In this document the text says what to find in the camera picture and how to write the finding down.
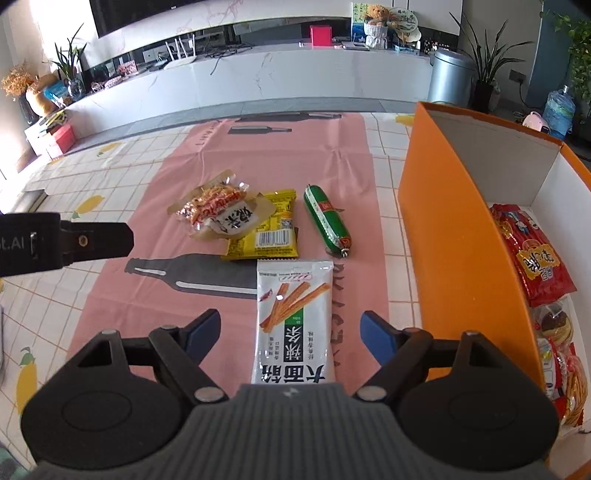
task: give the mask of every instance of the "television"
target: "television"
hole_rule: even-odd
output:
[[[99,37],[183,5],[202,0],[90,0]]]

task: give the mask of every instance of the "black plant pot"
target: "black plant pot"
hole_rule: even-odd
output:
[[[491,96],[494,87],[486,83],[476,82],[474,89],[474,97],[472,99],[472,109],[477,112],[489,113],[489,105],[491,104]]]
[[[27,122],[28,125],[37,123],[37,121],[39,120],[39,115],[37,115],[31,108],[31,105],[27,100],[27,94],[23,93],[17,99],[17,101],[18,104],[21,106],[22,117],[25,119],[25,122]]]

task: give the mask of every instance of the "blue wall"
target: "blue wall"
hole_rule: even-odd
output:
[[[551,13],[568,15],[571,19],[591,20],[570,0],[545,0],[544,12],[550,14],[542,20],[538,53],[525,100],[535,107],[543,107],[548,94],[565,84],[569,69],[568,49],[571,39],[564,31],[554,32],[555,23]]]

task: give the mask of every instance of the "blue water jug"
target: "blue water jug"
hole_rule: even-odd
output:
[[[550,92],[543,115],[544,120],[548,122],[550,127],[550,135],[564,140],[573,126],[574,110],[574,101],[569,95],[567,86],[562,90]]]

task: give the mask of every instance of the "trash can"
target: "trash can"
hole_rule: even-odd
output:
[[[474,61],[463,53],[441,48],[431,56],[431,65],[428,101],[467,107],[476,72]]]

